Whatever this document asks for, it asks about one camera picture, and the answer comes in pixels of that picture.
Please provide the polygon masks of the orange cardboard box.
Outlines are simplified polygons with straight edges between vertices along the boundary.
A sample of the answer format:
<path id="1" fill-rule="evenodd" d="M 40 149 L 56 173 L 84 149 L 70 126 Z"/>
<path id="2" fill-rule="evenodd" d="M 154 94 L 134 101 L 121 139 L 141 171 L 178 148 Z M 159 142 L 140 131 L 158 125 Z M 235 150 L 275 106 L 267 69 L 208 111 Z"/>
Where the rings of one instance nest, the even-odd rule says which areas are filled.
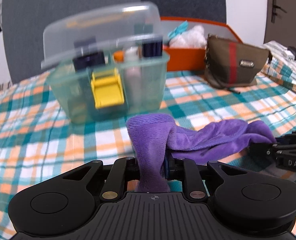
<path id="1" fill-rule="evenodd" d="M 188 22 L 190 29 L 195 25 L 201 24 L 205 29 L 205 36 L 212 34 L 236 42 L 242 42 L 231 27 L 225 23 L 197 18 L 162 16 L 161 24 L 165 43 L 168 43 L 168 33 L 184 21 Z M 164 51 L 169 55 L 168 72 L 199 71 L 205 68 L 204 48 L 169 48 L 167 45 L 164 45 Z"/>

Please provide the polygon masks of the white cotton fluff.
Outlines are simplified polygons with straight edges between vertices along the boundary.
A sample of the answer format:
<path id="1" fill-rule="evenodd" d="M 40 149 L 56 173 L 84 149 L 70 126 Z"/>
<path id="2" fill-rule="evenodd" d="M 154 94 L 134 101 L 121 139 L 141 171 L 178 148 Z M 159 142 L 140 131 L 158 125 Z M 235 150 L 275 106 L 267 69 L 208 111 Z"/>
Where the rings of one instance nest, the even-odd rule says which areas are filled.
<path id="1" fill-rule="evenodd" d="M 192 29 L 187 30 L 169 41 L 170 48 L 205 48 L 206 38 L 204 36 L 204 27 L 196 25 Z"/>

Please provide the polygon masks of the brown door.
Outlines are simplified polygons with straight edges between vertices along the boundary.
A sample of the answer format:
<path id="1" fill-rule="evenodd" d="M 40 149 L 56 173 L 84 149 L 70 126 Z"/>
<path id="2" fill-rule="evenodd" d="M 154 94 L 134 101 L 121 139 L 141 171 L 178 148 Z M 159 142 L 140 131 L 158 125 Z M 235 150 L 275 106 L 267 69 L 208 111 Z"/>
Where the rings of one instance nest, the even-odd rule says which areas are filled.
<path id="1" fill-rule="evenodd" d="M 264 43 L 296 48 L 296 0 L 267 0 Z"/>

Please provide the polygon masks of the olive red-striped pouch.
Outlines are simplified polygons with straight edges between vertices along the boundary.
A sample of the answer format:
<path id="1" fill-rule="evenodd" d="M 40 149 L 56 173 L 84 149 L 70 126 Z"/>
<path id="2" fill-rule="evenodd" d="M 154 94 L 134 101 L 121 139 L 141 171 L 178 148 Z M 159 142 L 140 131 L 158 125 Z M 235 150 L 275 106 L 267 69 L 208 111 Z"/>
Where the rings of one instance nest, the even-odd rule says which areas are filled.
<path id="1" fill-rule="evenodd" d="M 205 78 L 214 88 L 231 92 L 257 84 L 256 75 L 272 61 L 271 51 L 209 35 L 205 50 Z"/>

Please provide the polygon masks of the clear plastic storage box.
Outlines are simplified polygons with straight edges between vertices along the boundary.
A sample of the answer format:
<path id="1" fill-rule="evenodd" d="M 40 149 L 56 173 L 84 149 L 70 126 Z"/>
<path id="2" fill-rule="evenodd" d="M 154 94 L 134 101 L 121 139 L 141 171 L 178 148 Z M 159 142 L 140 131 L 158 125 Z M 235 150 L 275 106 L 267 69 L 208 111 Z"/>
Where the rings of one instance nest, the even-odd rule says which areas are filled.
<path id="1" fill-rule="evenodd" d="M 84 124 L 159 109 L 168 53 L 158 7 L 113 5 L 48 25 L 43 33 L 47 77 L 72 123 Z"/>

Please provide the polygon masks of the purple fleece cloth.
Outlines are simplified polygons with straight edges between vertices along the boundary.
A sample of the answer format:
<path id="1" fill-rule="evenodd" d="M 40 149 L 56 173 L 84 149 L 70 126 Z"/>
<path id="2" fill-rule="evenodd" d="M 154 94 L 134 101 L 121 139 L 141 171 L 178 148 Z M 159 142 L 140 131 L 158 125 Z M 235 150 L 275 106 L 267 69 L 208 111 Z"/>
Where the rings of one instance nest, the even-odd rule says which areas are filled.
<path id="1" fill-rule="evenodd" d="M 140 171 L 136 191 L 143 193 L 170 191 L 162 168 L 166 151 L 174 158 L 203 165 L 240 152 L 251 143 L 276 143 L 263 121 L 228 119 L 194 131 L 178 126 L 168 114 L 155 113 L 136 115 L 127 120 L 126 127 Z"/>

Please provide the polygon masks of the teal packet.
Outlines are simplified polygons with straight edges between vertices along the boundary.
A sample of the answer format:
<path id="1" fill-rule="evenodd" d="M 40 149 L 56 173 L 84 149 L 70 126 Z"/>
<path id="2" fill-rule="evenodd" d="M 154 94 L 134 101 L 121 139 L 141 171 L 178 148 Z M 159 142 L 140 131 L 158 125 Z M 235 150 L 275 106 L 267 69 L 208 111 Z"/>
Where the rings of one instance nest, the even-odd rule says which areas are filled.
<path id="1" fill-rule="evenodd" d="M 187 31 L 187 29 L 188 29 L 188 22 L 187 21 L 184 21 L 183 23 L 181 23 L 175 29 L 173 29 L 172 31 L 170 31 L 168 33 L 168 38 L 171 40 L 174 37 L 182 34 L 185 31 Z"/>

